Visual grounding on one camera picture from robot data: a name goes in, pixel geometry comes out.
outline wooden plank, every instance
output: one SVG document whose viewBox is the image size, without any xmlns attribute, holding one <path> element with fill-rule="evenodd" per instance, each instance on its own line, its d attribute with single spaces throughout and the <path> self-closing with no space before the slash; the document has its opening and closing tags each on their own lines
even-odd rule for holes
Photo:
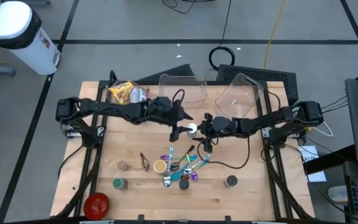
<svg viewBox="0 0 358 224">
<path fill-rule="evenodd" d="M 94 99 L 97 87 L 98 82 L 84 82 L 80 98 Z M 158 94 L 158 86 L 146 87 L 150 88 L 152 96 Z M 209 86 L 208 97 L 202 107 L 185 108 L 194 118 L 194 123 L 200 124 L 204 113 L 207 112 L 217 116 L 215 99 L 225 88 L 226 86 Z M 282 106 L 288 105 L 282 82 L 268 82 L 268 88 L 279 96 Z M 277 99 L 270 96 L 270 101 L 273 110 L 276 110 Z M 255 106 L 247 117 L 257 117 Z M 87 118 L 86 121 L 90 123 L 91 118 Z M 162 154 L 168 154 L 171 145 L 175 147 L 175 156 L 180 157 L 192 144 L 197 146 L 196 141 L 192 141 L 186 134 L 181 134 L 177 142 L 171 143 L 168 141 L 171 128 L 155 123 L 134 126 L 121 118 L 110 117 L 107 127 L 96 190 L 106 194 L 110 199 L 111 206 L 106 219 L 133 220 L 137 219 L 139 214 L 143 214 L 148 220 L 222 220 L 225 215 L 230 215 L 233 220 L 274 220 L 268 175 L 265 162 L 260 158 L 262 138 L 259 132 L 250 137 L 250 159 L 243 169 L 235 170 L 219 164 L 208 164 L 198 171 L 200 179 L 197 182 L 191 180 L 190 188 L 182 191 L 178 182 L 165 188 L 162 185 L 162 176 L 155 173 L 152 168 L 145 172 L 141 168 L 139 154 L 143 152 L 152 165 Z M 295 140 L 288 140 L 287 144 L 297 147 Z M 70 140 L 65 156 L 71 154 L 79 145 L 79 139 Z M 202 155 L 205 154 L 202 147 L 200 152 Z M 78 188 L 84 154 L 85 150 L 78 153 L 62 169 L 51 215 L 58 213 L 73 196 L 73 187 Z M 223 138 L 213 147 L 210 159 L 240 166 L 246 157 L 246 139 Z M 289 147 L 284 148 L 282 157 L 290 192 L 313 216 L 299 152 Z M 120 160 L 128 162 L 128 170 L 121 171 L 117 168 Z M 235 187 L 227 188 L 223 185 L 224 179 L 229 175 L 236 175 L 239 179 Z M 128 180 L 127 190 L 120 191 L 112 187 L 112 181 L 117 177 Z M 282 216 L 285 216 L 281 197 L 280 208 Z"/>
</svg>

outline white trash can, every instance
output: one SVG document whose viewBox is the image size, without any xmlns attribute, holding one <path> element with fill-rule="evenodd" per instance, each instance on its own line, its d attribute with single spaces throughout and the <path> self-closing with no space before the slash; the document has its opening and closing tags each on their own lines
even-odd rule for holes
<svg viewBox="0 0 358 224">
<path fill-rule="evenodd" d="M 0 5 L 0 47 L 10 50 L 39 75 L 57 70 L 60 52 L 41 27 L 41 19 L 26 3 Z"/>
</svg>

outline black lid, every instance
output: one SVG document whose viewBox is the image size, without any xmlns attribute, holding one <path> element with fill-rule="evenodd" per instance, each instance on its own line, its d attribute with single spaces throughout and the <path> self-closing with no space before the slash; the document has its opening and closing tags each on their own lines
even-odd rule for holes
<svg viewBox="0 0 358 224">
<path fill-rule="evenodd" d="M 182 179 L 179 181 L 179 187 L 182 189 L 182 190 L 186 190 L 187 188 L 189 188 L 189 181 L 186 180 L 186 179 Z"/>
<path fill-rule="evenodd" d="M 229 177 L 227 177 L 226 182 L 228 185 L 234 186 L 237 184 L 238 180 L 235 175 L 230 175 Z"/>
</svg>

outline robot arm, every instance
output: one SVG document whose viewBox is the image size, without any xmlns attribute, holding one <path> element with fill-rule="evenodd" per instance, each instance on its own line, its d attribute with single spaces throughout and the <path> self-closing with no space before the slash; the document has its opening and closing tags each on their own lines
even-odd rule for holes
<svg viewBox="0 0 358 224">
<path fill-rule="evenodd" d="M 261 118 L 232 118 L 222 116 L 213 118 L 206 113 L 205 120 L 198 126 L 205 138 L 196 138 L 204 144 L 204 151 L 211 153 L 211 140 L 214 138 L 237 137 L 248 138 L 262 130 L 264 137 L 269 138 L 273 147 L 283 147 L 283 142 L 291 134 L 298 133 L 306 127 L 320 125 L 324 119 L 320 105 L 314 101 L 303 101 L 293 106 L 284 106 L 278 111 L 266 114 Z M 285 123 L 279 128 L 270 128 Z"/>
<path fill-rule="evenodd" d="M 88 126 L 83 121 L 84 117 L 92 114 L 123 118 L 134 125 L 151 121 L 171 126 L 171 142 L 177 141 L 180 133 L 189 130 L 178 127 L 177 122 L 183 119 L 193 119 L 181 107 L 181 100 L 175 100 L 172 103 L 167 97 L 157 97 L 154 100 L 147 99 L 126 105 L 87 98 L 67 98 L 58 101 L 55 119 L 60 124 L 70 125 L 75 131 L 78 131 L 86 147 L 97 147 L 100 143 L 98 142 L 98 129 Z"/>
</svg>

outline paper sign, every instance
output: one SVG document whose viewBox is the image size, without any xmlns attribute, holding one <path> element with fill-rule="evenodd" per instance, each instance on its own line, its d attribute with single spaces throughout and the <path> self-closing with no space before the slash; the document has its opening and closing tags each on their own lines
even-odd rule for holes
<svg viewBox="0 0 358 224">
<path fill-rule="evenodd" d="M 301 151 L 305 162 L 308 162 L 310 160 L 318 158 L 316 146 L 299 146 L 299 150 Z M 309 180 L 310 180 L 310 182 L 325 182 L 325 181 L 327 181 L 324 171 L 310 174 Z"/>
</svg>

